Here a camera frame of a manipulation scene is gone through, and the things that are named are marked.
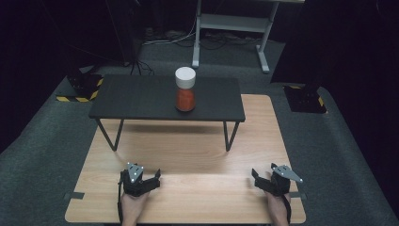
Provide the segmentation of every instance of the black table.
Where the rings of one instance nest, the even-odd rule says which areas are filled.
[[[197,77],[193,89],[196,107],[182,112],[175,106],[174,76],[106,75],[88,116],[96,120],[113,151],[118,148],[124,120],[223,121],[229,151],[239,123],[246,120],[238,80]],[[115,145],[101,119],[120,119]],[[227,121],[235,122],[230,139]]]

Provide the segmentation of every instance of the human hand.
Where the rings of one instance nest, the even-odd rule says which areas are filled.
[[[282,197],[274,196],[271,193],[265,191],[264,194],[267,198],[267,206],[269,209],[269,215],[276,226],[288,226],[287,220],[287,209],[284,205]],[[290,193],[284,194],[287,201],[291,201]]]
[[[122,226],[136,226],[138,217],[140,217],[149,195],[150,192],[144,193],[139,197],[123,193],[121,197],[123,214]]]

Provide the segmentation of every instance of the jar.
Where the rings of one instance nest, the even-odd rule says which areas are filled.
[[[196,72],[192,68],[182,67],[176,70],[176,108],[180,111],[191,111],[196,106],[194,85]]]

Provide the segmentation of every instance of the metal frame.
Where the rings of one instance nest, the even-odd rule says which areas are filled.
[[[264,47],[269,38],[270,30],[274,22],[274,18],[279,7],[279,2],[274,2],[272,11],[268,18],[264,20],[247,17],[234,17],[234,16],[223,16],[223,15],[201,15],[201,0],[197,4],[197,27],[196,27],[196,40],[194,42],[193,51],[193,68],[200,66],[200,29],[211,28],[211,29],[225,29],[225,30],[238,30],[238,31],[251,31],[263,33],[262,44],[256,46],[256,52],[262,65],[262,71],[269,73],[270,69],[266,61],[264,54]]]
[[[115,143],[112,143],[111,138],[109,138],[109,135],[106,133],[105,128],[104,128],[103,124],[101,123],[101,119],[96,119],[96,122],[99,125],[100,130],[103,132],[104,137],[109,144],[109,147],[111,147],[112,151],[115,152],[118,148],[118,144],[120,143],[120,134],[122,132],[124,120],[120,120],[120,127],[118,129],[117,138],[115,139]],[[240,121],[235,122],[234,129],[232,130],[232,134],[229,139],[229,134],[227,131],[227,123],[225,121],[223,121],[223,131],[224,131],[224,135],[225,135],[226,152],[228,152],[232,146],[232,142],[234,141],[235,134],[237,133],[239,124],[240,124]]]
[[[237,133],[238,125],[240,124],[240,121],[236,121],[234,125],[234,129],[232,130],[232,134],[230,137],[230,140],[228,138],[228,133],[227,133],[227,123],[223,121],[223,130],[225,134],[225,143],[226,143],[226,152],[228,152],[232,146],[232,142],[234,141],[235,138],[235,133]]]
[[[117,138],[115,140],[115,145],[112,143],[111,139],[109,138],[108,134],[105,131],[103,124],[101,123],[100,119],[96,119],[97,124],[99,125],[101,131],[104,134],[106,141],[108,142],[109,146],[111,147],[112,151],[116,151],[118,148],[118,144],[120,143],[120,133],[122,132],[123,122],[124,120],[120,120],[120,128],[118,129]]]

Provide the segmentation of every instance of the desk leg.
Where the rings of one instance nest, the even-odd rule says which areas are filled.
[[[117,139],[115,140],[115,145],[112,144],[112,141],[109,138],[108,134],[106,133],[105,128],[104,128],[103,124],[101,123],[101,120],[96,119],[96,122],[99,125],[101,131],[103,132],[104,137],[105,137],[106,141],[108,142],[109,146],[111,147],[112,151],[116,151],[118,148],[118,144],[120,143],[120,133],[122,131],[124,120],[120,120],[120,128],[118,129],[118,134],[117,134]]]
[[[240,124],[240,121],[235,122],[234,129],[232,130],[232,134],[231,134],[230,141],[229,141],[228,134],[227,134],[227,124],[225,121],[223,121],[223,129],[224,129],[224,133],[225,133],[225,142],[226,142],[226,152],[228,152],[232,146],[232,142],[234,141],[235,133],[237,132],[239,124]]]
[[[276,16],[277,8],[279,7],[279,2],[273,3],[273,8],[269,16],[269,21],[267,23],[266,29],[263,33],[262,44],[256,46],[256,51],[258,52],[259,60],[262,65],[262,72],[269,73],[269,65],[266,61],[266,56],[264,55],[264,47],[266,46],[267,40],[269,39],[270,30],[272,29],[273,21]]]
[[[201,8],[201,0],[198,1],[197,4],[197,27],[196,27],[196,41],[194,42],[194,51],[193,51],[193,68],[197,68],[200,66],[200,8]]]

